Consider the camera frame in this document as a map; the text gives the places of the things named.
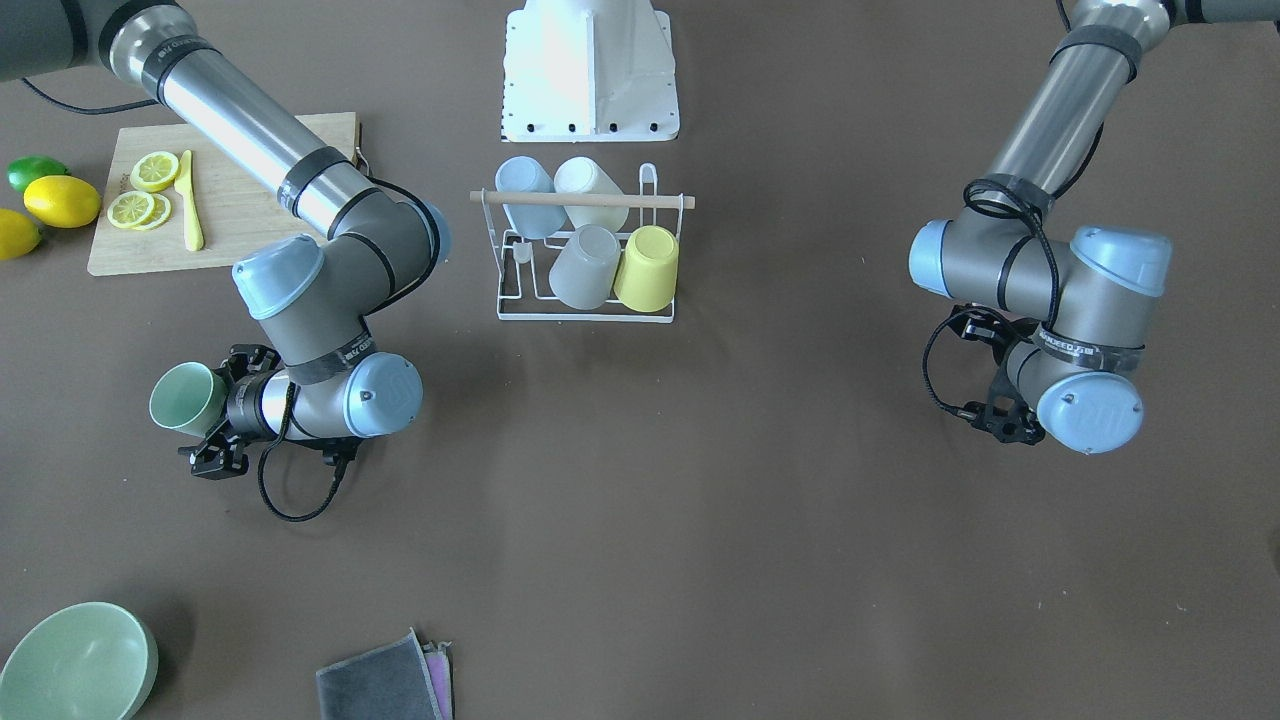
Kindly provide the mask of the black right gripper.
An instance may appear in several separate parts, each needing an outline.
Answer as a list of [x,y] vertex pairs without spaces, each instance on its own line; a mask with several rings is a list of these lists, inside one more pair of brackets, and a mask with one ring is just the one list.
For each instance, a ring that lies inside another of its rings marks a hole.
[[232,345],[228,357],[212,370],[223,404],[215,424],[197,445],[179,447],[187,456],[189,474],[209,480],[242,477],[250,469],[244,448],[253,442],[275,439],[264,409],[268,382],[279,372],[282,359],[265,345]]

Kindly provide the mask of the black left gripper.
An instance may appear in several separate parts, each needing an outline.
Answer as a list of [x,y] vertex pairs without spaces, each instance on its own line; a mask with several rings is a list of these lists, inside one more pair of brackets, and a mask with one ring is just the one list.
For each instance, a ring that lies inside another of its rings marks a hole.
[[1011,322],[980,305],[956,305],[952,314],[950,329],[960,340],[988,345],[997,365],[986,400],[968,402],[955,415],[997,441],[1039,441],[1041,424],[1036,411],[1009,378],[1011,352],[1027,342],[1027,333],[1036,323]]

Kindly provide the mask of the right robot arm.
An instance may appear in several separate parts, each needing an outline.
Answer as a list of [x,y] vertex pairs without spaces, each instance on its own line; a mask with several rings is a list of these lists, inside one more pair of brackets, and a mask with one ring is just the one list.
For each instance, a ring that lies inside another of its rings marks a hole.
[[419,370],[381,351],[366,320],[445,259],[440,213],[321,140],[174,1],[3,4],[4,79],[87,64],[169,108],[307,225],[230,269],[268,345],[170,369],[150,398],[154,423],[197,439],[186,450],[197,477],[244,474],[251,445],[288,442],[319,451],[340,479],[362,442],[419,415]]

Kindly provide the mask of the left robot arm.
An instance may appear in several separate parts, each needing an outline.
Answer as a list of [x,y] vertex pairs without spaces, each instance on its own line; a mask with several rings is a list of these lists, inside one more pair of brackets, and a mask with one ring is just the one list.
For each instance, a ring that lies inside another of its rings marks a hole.
[[1106,454],[1135,437],[1146,406],[1132,382],[1164,296],[1167,237],[1083,225],[1066,242],[1044,224],[1094,156],[1107,114],[1144,56],[1180,26],[1276,22],[1275,1],[1057,3],[1064,36],[1046,77],[963,210],[923,225],[913,282],[954,301],[940,331],[991,348],[982,400],[936,407],[1002,443],[1046,437]]

